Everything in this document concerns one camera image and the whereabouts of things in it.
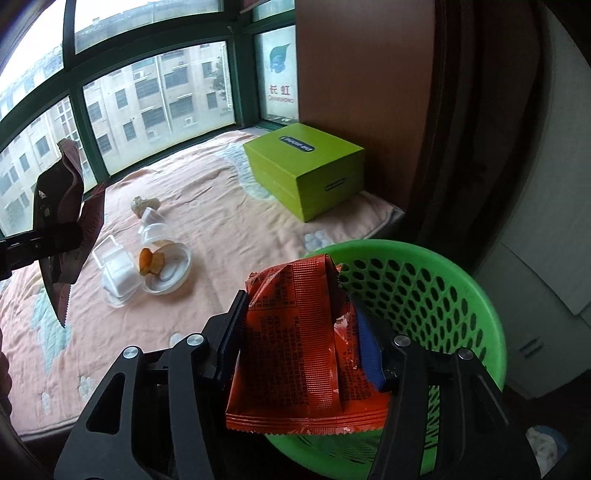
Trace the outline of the pink snack wrapper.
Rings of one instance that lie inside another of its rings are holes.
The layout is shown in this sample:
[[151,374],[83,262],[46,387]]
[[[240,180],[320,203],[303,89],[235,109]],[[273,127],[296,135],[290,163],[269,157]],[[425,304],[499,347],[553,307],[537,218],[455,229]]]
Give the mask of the pink snack wrapper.
[[56,318],[65,325],[71,287],[103,226],[105,186],[86,198],[76,143],[62,139],[58,149],[60,159],[35,184],[33,231],[44,235],[39,267]]

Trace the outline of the white styrofoam block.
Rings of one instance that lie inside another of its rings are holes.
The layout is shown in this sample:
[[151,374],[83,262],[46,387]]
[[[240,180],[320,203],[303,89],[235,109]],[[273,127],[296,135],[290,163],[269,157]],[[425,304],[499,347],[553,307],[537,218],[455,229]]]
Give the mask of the white styrofoam block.
[[132,257],[123,249],[113,252],[106,258],[103,279],[105,288],[116,297],[128,295],[141,283]]

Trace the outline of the paper ball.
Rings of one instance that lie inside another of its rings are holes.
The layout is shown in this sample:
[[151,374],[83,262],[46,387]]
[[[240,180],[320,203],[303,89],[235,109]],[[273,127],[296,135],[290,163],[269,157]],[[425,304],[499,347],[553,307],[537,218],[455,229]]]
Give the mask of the paper ball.
[[137,218],[141,218],[147,208],[158,210],[160,205],[160,200],[157,198],[142,198],[136,196],[131,200],[130,208]]

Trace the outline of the orange peel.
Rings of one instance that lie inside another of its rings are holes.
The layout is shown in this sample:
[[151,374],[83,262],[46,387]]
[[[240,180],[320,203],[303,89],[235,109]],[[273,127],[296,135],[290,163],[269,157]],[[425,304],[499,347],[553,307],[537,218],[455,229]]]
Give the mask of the orange peel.
[[152,252],[143,248],[139,254],[138,268],[141,276],[159,275],[165,264],[165,255],[161,251]]

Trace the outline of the clear dome cup with tissue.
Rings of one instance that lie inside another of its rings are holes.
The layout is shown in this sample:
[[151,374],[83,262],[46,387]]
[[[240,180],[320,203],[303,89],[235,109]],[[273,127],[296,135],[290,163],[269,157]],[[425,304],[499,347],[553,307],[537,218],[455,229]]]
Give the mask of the clear dome cup with tissue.
[[144,225],[138,233],[143,246],[172,240],[171,229],[167,224],[161,222]]

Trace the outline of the orange snack wrapper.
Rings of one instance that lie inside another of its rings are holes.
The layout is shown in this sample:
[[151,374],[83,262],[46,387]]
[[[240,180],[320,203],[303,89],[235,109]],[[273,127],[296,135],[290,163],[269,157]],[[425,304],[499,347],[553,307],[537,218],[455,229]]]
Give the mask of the orange snack wrapper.
[[343,435],[379,430],[390,396],[362,368],[358,315],[327,254],[252,273],[225,410],[231,430]]

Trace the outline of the white round plastic lid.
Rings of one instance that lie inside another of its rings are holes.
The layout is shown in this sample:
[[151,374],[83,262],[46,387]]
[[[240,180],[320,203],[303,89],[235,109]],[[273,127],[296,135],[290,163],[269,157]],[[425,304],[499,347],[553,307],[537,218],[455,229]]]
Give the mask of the white round plastic lid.
[[159,275],[147,275],[143,290],[150,295],[166,295],[179,289],[190,273],[190,249],[182,243],[168,243],[158,248],[165,255],[165,264]]

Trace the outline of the clear plastic cup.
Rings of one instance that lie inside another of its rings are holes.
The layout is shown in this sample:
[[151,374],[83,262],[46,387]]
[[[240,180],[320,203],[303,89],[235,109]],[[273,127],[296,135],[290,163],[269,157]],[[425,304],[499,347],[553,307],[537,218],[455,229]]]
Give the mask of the clear plastic cup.
[[165,224],[164,217],[155,209],[146,207],[140,217],[140,226],[146,228],[155,224]]

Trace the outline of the pink cartoon blanket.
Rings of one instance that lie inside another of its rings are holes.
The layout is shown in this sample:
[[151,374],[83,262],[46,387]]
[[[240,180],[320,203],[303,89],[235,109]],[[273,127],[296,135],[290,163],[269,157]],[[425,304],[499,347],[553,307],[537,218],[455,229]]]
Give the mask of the pink cartoon blanket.
[[129,174],[105,193],[97,246],[59,321],[40,269],[1,285],[11,424],[23,437],[74,423],[127,346],[173,346],[231,304],[249,274],[355,239],[402,217],[361,192],[301,222],[253,178],[232,131]]

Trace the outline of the green plastic waste basket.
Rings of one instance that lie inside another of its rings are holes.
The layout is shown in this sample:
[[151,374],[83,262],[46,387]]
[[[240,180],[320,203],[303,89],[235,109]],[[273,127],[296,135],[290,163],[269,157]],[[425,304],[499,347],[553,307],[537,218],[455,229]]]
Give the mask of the green plastic waste basket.
[[[507,375],[499,316],[478,283],[443,256],[409,243],[353,240],[322,252],[341,268],[342,284],[363,308],[422,347],[471,349],[497,386]],[[363,479],[380,431],[342,435],[270,435],[270,444],[304,468],[332,479]]]

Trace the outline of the green shoe box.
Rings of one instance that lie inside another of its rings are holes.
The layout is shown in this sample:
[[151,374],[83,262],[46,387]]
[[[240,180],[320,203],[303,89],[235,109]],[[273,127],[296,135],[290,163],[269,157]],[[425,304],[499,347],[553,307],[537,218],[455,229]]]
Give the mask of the green shoe box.
[[363,189],[365,150],[295,123],[243,144],[256,182],[308,222]]

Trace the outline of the brown wooden wardrobe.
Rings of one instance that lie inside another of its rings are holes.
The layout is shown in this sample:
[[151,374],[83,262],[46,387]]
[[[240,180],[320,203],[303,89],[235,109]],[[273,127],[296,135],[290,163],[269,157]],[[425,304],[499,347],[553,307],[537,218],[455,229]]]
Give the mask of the brown wooden wardrobe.
[[537,1],[300,1],[300,115],[367,152],[366,186],[418,227],[493,236],[527,159]]

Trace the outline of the green window frame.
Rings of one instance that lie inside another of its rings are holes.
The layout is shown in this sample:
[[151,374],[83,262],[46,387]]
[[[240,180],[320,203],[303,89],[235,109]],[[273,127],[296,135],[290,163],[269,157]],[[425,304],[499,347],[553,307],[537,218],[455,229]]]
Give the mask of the green window frame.
[[291,1],[5,1],[1,233],[32,224],[61,139],[92,193],[230,128],[297,120]]

